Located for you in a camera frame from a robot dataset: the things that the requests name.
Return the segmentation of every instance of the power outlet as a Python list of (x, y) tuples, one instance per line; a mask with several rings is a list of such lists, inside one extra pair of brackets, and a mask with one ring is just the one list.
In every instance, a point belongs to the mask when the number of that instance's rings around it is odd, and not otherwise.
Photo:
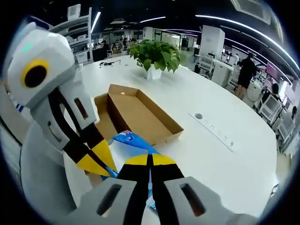
[(202, 116), (199, 117), (198, 113), (197, 114), (189, 113), (189, 115), (191, 117), (193, 117), (202, 126), (204, 126), (217, 139), (219, 139), (219, 141), (221, 141), (231, 152), (237, 151), (237, 149), (238, 149), (237, 144), (231, 138), (229, 138), (227, 135), (225, 135), (220, 129), (218, 129), (213, 121), (209, 121), (206, 118), (203, 118)]

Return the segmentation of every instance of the cardboard box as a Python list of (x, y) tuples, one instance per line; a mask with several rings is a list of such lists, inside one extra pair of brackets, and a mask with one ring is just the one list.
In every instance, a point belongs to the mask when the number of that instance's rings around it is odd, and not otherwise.
[(178, 138), (183, 128), (141, 90), (111, 84), (108, 93), (95, 97), (100, 117), (97, 129), (106, 140), (130, 130), (151, 145)]

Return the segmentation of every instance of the office desk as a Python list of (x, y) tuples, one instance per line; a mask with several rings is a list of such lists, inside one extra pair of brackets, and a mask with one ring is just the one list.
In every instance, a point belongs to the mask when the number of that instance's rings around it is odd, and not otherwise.
[[(276, 170), (276, 139), (269, 126), (233, 94), (183, 67), (175, 74), (163, 72), (158, 80), (146, 80), (145, 70), (128, 56), (105, 61), (118, 59), (121, 65), (99, 68), (99, 62), (95, 62), (82, 68), (88, 94), (101, 95), (111, 83), (141, 89), (184, 128), (178, 140), (157, 150), (174, 159), (185, 176), (195, 177), (218, 193), (229, 210), (259, 217), (273, 188)], [(231, 152), (189, 113), (201, 113), (234, 140), (237, 150)], [(91, 184), (67, 155), (64, 163), (78, 206)], [(145, 209), (143, 224), (159, 224), (157, 215)]]

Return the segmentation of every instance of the table surface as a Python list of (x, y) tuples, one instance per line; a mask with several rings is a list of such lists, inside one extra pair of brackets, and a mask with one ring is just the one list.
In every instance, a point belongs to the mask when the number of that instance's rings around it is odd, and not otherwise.
[[(184, 176), (192, 176), (220, 195), (222, 204), (235, 213), (259, 217), (269, 199), (276, 170), (276, 138), (269, 126), (245, 103), (214, 82), (179, 67), (146, 80), (146, 72), (128, 56), (121, 64), (99, 68), (100, 62), (82, 67), (83, 84), (91, 97), (108, 91), (110, 84), (139, 88), (184, 131), (178, 140), (157, 150), (174, 159)], [(201, 113), (236, 144), (231, 152), (190, 114)], [(64, 155), (70, 190), (76, 205), (91, 189), (83, 172)], [(159, 224), (149, 209), (143, 224)]]

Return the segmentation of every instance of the black ceiling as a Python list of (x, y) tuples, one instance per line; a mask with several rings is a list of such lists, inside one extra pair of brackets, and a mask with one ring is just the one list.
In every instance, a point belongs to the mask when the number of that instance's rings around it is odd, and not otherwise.
[[(281, 42), (278, 36), (278, 31), (276, 29), (277, 23), (274, 18), (271, 19), (271, 24), (267, 25), (261, 20), (236, 11), (230, 0), (40, 0), (38, 4), (32, 8), (31, 14), (51, 25), (57, 25), (67, 20), (67, 8), (79, 3), (81, 4), (81, 15), (88, 14), (89, 7), (92, 7), (92, 21), (94, 20), (96, 13), (99, 11), (101, 12), (100, 19), (98, 20), (93, 33), (102, 32), (103, 29), (109, 27), (120, 29), (121, 25), (124, 24), (130, 25), (130, 29), (142, 29), (145, 26), (151, 26), (160, 29), (185, 30), (200, 30), (199, 27), (203, 24), (217, 27), (223, 25), (245, 32), (264, 42), (269, 48), (275, 50), (284, 60), (286, 60), (288, 64), (292, 66), (294, 71), (298, 72), (298, 69), (291, 60), (283, 54), (283, 52), (281, 52), (270, 41), (255, 32), (230, 22), (195, 17), (195, 15), (213, 15), (246, 24), (275, 40), (283, 46), (284, 49), (286, 49), (296, 62), (298, 62), (296, 47), (299, 46), (299, 43), (290, 41), (295, 39), (294, 35), (296, 34), (292, 33), (294, 30), (291, 28), (290, 24), (293, 18), (284, 17), (280, 14), (281, 12), (285, 13), (286, 11), (284, 5), (281, 5), (282, 7), (280, 8), (275, 3), (272, 3), (272, 6), (274, 6), (277, 11), (277, 16), (282, 21), (283, 29), (290, 32), (284, 33), (284, 43)], [(142, 20), (161, 16), (166, 16), (166, 18), (139, 23)], [(120, 25), (110, 25), (110, 23), (117, 18), (122, 18), (127, 22)], [(256, 40), (239, 32), (225, 28), (222, 29), (225, 32), (226, 38), (232, 39), (254, 49), (274, 62), (283, 72), (290, 75), (293, 74), (287, 64), (268, 47), (265, 47)], [(225, 41), (225, 44), (236, 45), (235, 43), (230, 43), (228, 41)]]

